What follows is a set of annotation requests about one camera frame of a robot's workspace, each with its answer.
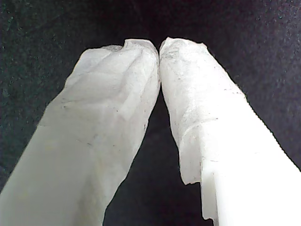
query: white plastic bar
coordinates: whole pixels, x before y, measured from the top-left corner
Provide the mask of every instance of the white plastic bar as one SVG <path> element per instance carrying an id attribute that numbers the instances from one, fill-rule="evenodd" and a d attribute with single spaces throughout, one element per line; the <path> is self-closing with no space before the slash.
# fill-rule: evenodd
<path id="1" fill-rule="evenodd" d="M 215 226 L 301 225 L 301 172 L 204 44 L 167 38 L 160 76 L 185 184 Z"/>
<path id="2" fill-rule="evenodd" d="M 100 226 L 160 83 L 147 40 L 85 51 L 0 194 L 0 226 Z"/>

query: white plastic rod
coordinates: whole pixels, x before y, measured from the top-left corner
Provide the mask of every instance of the white plastic rod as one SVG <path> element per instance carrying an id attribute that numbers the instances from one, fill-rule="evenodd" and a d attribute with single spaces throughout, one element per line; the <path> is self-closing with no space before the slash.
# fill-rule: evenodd
<path id="1" fill-rule="evenodd" d="M 167 38 L 160 76 L 185 184 L 217 226 L 301 225 L 301 172 L 204 44 Z"/>
<path id="2" fill-rule="evenodd" d="M 100 226 L 160 83 L 147 40 L 85 51 L 0 194 L 0 226 Z"/>

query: black fabric background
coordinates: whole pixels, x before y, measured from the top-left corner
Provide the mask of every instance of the black fabric background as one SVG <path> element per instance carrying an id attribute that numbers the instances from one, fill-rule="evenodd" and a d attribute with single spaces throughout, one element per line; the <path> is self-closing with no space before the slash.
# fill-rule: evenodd
<path id="1" fill-rule="evenodd" d="M 0 17 L 0 189 L 80 54 L 127 38 L 204 42 L 301 168 L 300 1 L 3 0 Z M 212 225 L 181 182 L 162 94 L 104 225 Z"/>

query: white plastic piece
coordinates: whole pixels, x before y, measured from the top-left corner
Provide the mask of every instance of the white plastic piece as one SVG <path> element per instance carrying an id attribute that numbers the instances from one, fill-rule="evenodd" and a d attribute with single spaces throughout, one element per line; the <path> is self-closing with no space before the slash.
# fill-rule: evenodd
<path id="1" fill-rule="evenodd" d="M 0 194 L 0 225 L 102 225 L 159 87 L 150 41 L 85 51 Z"/>
<path id="2" fill-rule="evenodd" d="M 167 38 L 160 76 L 185 184 L 215 226 L 301 225 L 301 172 L 204 44 Z"/>

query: dark felt surface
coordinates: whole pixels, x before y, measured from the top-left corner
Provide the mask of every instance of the dark felt surface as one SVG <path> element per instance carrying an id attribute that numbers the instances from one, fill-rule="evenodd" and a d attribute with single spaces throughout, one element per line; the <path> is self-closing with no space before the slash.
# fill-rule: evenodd
<path id="1" fill-rule="evenodd" d="M 0 189 L 80 54 L 126 38 L 204 42 L 301 168 L 300 1 L 3 0 L 0 17 Z M 199 200 L 199 184 L 181 182 L 161 95 L 104 225 L 212 225 Z"/>

